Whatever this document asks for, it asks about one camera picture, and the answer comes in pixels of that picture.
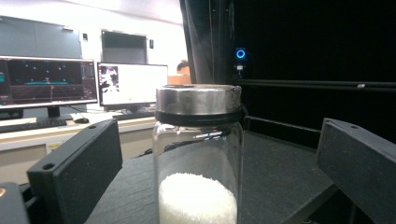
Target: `wall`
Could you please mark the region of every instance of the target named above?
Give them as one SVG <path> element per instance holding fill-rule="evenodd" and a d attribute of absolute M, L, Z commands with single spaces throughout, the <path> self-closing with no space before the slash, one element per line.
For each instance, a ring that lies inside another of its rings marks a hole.
<path fill-rule="evenodd" d="M 81 38 L 84 59 L 101 60 L 102 29 L 145 35 L 148 41 L 153 39 L 154 48 L 148 49 L 148 63 L 167 64 L 169 74 L 176 72 L 180 60 L 187 59 L 182 24 L 155 21 L 54 0 L 2 0 L 1 16 L 68 25 L 74 28 L 74 32 L 79 32 L 80 37 L 82 34 L 87 34 L 88 41 L 83 41 Z M 31 117 L 29 114 L 32 113 L 25 111 L 25 117 Z"/>

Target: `blue light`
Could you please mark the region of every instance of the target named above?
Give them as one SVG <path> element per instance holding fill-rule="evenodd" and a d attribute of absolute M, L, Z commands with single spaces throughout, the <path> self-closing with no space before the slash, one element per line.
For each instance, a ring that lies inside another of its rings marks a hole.
<path fill-rule="evenodd" d="M 246 53 L 245 53 L 245 51 L 242 50 L 242 49 L 239 49 L 239 50 L 236 52 L 236 57 L 237 57 L 238 59 L 244 59 L 244 58 L 245 58 L 245 55 L 246 55 Z"/>

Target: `screw hole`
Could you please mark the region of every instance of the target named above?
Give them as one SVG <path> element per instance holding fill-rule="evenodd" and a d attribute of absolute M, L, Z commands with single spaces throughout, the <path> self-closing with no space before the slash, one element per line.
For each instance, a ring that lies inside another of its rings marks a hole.
<path fill-rule="evenodd" d="M 53 163 L 45 164 L 45 165 L 43 166 L 43 170 L 49 170 L 50 168 L 52 168 L 52 167 L 54 167 L 54 166 L 55 166 L 55 164 L 53 164 Z"/>

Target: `keyboard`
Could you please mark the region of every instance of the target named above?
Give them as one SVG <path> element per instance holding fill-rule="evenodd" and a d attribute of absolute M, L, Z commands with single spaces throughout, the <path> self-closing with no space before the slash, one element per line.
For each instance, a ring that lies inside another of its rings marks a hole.
<path fill-rule="evenodd" d="M 126 119 L 142 119 L 154 117 L 154 111 L 136 112 L 132 114 L 113 115 L 113 119 L 126 120 Z"/>
<path fill-rule="evenodd" d="M 65 125 L 67 125 L 67 122 L 64 119 L 51 119 L 51 120 L 43 120 L 35 123 L 23 123 L 23 124 L 0 126 L 0 133 L 13 133 L 13 132 L 28 131 L 34 129 L 59 127 Z"/>

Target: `ceiling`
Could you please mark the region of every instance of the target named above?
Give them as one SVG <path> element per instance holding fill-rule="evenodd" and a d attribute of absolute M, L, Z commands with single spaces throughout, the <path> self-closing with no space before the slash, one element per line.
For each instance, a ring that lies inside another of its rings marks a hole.
<path fill-rule="evenodd" d="M 179 0 L 60 0 L 172 23 L 183 22 Z"/>

